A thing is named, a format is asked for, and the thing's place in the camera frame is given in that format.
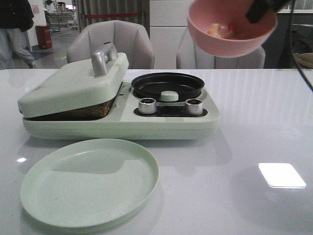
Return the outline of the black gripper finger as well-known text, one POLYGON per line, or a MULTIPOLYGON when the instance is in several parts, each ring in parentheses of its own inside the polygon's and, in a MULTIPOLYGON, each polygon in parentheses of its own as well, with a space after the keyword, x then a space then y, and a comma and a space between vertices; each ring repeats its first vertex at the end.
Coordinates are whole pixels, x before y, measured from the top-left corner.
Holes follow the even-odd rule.
POLYGON ((289 0, 253 0, 246 18, 251 24, 258 23, 264 15, 270 10, 275 14, 280 11, 289 0))

